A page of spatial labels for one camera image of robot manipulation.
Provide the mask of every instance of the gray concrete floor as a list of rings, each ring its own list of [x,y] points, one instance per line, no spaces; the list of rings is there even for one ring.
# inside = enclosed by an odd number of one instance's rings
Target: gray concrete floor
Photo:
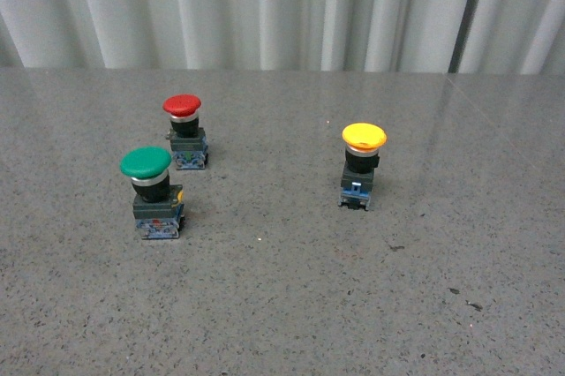
[[[0,70],[0,373],[564,374],[564,82]],[[119,163],[183,92],[209,167],[142,241]],[[337,206],[357,121],[369,212]]]

